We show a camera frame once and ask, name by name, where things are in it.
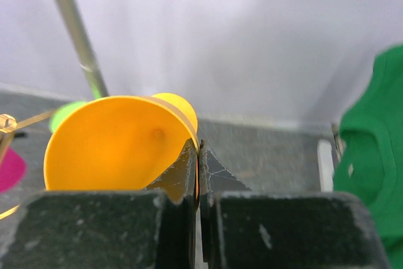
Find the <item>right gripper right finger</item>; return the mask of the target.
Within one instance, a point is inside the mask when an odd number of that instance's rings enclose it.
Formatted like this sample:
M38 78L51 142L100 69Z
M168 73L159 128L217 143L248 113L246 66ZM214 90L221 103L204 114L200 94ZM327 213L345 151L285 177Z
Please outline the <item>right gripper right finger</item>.
M203 260L213 267L213 241L211 209L214 195L222 191L249 191L236 175L230 172L217 158L210 145L202 140L198 156L198 182L201 215L201 241Z

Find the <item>orange wine glass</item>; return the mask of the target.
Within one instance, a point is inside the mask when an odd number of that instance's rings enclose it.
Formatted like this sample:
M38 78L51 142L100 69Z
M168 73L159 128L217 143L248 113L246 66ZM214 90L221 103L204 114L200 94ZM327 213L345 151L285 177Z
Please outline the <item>orange wine glass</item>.
M198 118L183 97L109 96L52 119L43 160L47 190L139 190L197 141Z

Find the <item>pink plastic cup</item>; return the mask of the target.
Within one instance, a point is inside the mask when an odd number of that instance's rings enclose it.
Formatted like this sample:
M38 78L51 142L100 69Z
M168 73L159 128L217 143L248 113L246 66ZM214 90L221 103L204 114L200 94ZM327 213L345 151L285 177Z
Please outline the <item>pink plastic cup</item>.
M16 186L26 173L26 162L12 148L8 148L1 162L1 193Z

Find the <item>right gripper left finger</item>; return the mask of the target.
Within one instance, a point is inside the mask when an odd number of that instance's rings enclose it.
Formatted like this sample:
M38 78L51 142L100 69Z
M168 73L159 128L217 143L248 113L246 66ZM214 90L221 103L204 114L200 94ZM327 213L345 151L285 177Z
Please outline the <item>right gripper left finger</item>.
M195 267L197 165L196 147L188 139L177 160L146 187L163 190L167 195L158 235L156 268Z

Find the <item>green wine glass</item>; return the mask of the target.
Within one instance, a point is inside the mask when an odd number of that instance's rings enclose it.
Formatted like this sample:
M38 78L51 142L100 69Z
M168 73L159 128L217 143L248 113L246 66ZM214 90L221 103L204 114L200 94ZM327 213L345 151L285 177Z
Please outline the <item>green wine glass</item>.
M58 126L66 119L74 110L87 104L87 101L74 101L61 106L51 116L48 127L51 133L54 133Z

